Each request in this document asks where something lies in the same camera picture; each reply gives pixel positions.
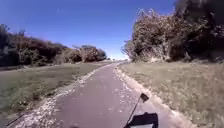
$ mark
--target grass verge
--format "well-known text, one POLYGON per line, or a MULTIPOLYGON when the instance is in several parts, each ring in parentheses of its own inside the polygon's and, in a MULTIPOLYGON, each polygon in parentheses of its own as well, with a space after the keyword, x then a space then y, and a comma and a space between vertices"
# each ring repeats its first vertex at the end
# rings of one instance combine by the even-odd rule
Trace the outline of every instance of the grass verge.
POLYGON ((79 63, 0 72, 0 119, 22 112, 58 87, 108 63, 79 63))
POLYGON ((129 63, 119 67, 199 127, 224 127, 224 65, 129 63))

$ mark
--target dry shrub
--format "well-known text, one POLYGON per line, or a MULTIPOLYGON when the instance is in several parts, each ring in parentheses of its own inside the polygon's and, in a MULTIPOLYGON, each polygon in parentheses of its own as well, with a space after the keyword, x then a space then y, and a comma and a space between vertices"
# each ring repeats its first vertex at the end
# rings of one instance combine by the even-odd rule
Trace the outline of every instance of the dry shrub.
POLYGON ((56 64, 76 63, 82 60, 78 49, 66 49, 55 57, 56 64))
POLYGON ((95 46, 82 45, 80 52, 83 62, 102 61, 106 59, 106 53, 102 49, 97 49, 95 46))
POLYGON ((94 62, 104 59, 106 59, 106 53, 102 49, 97 49, 91 45, 83 45, 81 47, 64 50, 55 57, 55 63, 94 62))
POLYGON ((213 50, 220 48, 217 47, 220 41, 218 45, 216 39, 217 35, 222 38, 222 26, 212 27, 206 18, 189 22, 174 14, 159 15, 153 10, 139 13, 132 39, 124 47, 130 59, 149 61, 158 58, 174 61, 209 58, 213 50))

